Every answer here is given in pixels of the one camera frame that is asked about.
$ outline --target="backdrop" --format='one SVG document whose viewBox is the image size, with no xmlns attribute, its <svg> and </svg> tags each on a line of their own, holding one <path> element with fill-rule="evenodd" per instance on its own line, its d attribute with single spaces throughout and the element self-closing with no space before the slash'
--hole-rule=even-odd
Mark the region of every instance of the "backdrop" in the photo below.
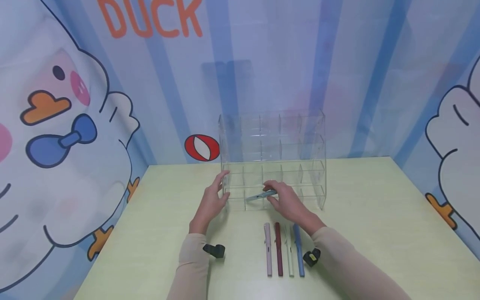
<svg viewBox="0 0 480 300">
<path fill-rule="evenodd" d="M 477 0 L 2 1 L 0 299 L 72 299 L 222 113 L 323 110 L 329 158 L 391 156 L 480 257 L 478 36 Z"/>
</svg>

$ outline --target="cartoon duck illustration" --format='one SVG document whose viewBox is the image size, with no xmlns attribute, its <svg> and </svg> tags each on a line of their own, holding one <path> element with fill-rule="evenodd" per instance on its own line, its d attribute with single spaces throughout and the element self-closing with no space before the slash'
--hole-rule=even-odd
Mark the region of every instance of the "cartoon duck illustration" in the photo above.
<svg viewBox="0 0 480 300">
<path fill-rule="evenodd" d="M 427 124 L 428 141 L 442 159 L 440 188 L 447 202 L 439 204 L 431 193 L 427 200 L 448 225 L 456 229 L 455 212 L 479 237 L 480 211 L 480 67 L 476 61 L 464 86 L 454 86 L 443 97 L 438 113 Z"/>
<path fill-rule="evenodd" d="M 102 64 L 42 2 L 27 2 L 0 4 L 12 22 L 0 28 L 9 45 L 0 49 L 0 292 L 55 247 L 93 236 L 93 260 L 139 183 L 127 151 L 139 128 L 131 100 L 109 91 Z"/>
</svg>

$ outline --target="acrylic pen display stand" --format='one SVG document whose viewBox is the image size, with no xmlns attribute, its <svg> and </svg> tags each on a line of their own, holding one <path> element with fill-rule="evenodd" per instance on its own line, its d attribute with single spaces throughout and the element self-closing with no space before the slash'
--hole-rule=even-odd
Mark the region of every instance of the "acrylic pen display stand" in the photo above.
<svg viewBox="0 0 480 300">
<path fill-rule="evenodd" d="M 326 198 L 325 117 L 321 111 L 277 111 L 221 115 L 219 119 L 223 193 L 228 209 L 271 209 L 262 193 L 267 180 L 293 187 L 308 208 L 323 208 Z"/>
</svg>

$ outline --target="blue striped backdrop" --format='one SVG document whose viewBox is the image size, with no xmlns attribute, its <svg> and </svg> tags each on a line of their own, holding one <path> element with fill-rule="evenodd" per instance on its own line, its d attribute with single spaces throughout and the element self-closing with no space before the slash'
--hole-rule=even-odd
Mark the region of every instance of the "blue striped backdrop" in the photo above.
<svg viewBox="0 0 480 300">
<path fill-rule="evenodd" d="M 179 29 L 174 38 L 156 31 L 151 0 L 143 1 L 153 28 L 147 38 L 134 32 L 124 1 L 112 1 L 126 20 L 120 38 L 112 37 L 98 1 L 45 3 L 80 48 L 103 63 L 111 90 L 132 99 L 141 124 L 130 151 L 138 176 L 144 165 L 197 163 L 185 140 L 192 134 L 218 139 L 220 114 L 322 109 L 329 158 L 391 156 L 422 193 L 445 202 L 440 158 L 425 127 L 445 93 L 467 84 L 479 56 L 477 0 L 203 0 L 195 11 L 202 36 L 188 20 L 188 37 L 178 13 L 181 0 L 175 0 L 156 12 L 165 30 Z M 139 2 L 130 0 L 138 26 L 146 29 Z M 192 1 L 183 2 L 187 7 Z M 107 7 L 118 27 L 113 7 Z M 235 134 L 228 142 L 241 144 Z M 238 152 L 231 156 L 243 159 Z M 480 257 L 478 238 L 454 218 L 456 232 Z M 32 276 L 0 300 L 68 294 L 91 266 L 84 259 L 86 245 L 72 250 L 64 273 L 51 279 L 62 280 L 51 289 L 36 290 L 48 279 Z M 54 269 L 56 257 L 64 255 L 54 254 L 44 270 Z"/>
</svg>

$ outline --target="white pen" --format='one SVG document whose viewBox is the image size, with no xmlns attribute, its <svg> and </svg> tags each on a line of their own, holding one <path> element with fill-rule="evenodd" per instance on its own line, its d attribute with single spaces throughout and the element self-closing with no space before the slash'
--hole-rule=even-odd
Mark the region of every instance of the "white pen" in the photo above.
<svg viewBox="0 0 480 300">
<path fill-rule="evenodd" d="M 272 276 L 272 239 L 270 238 L 270 223 L 264 224 L 265 246 L 267 250 L 267 276 Z"/>
<path fill-rule="evenodd" d="M 288 275 L 293 277 L 292 233 L 289 225 L 284 224 L 283 226 L 285 229 L 285 244 L 287 245 Z"/>
</svg>

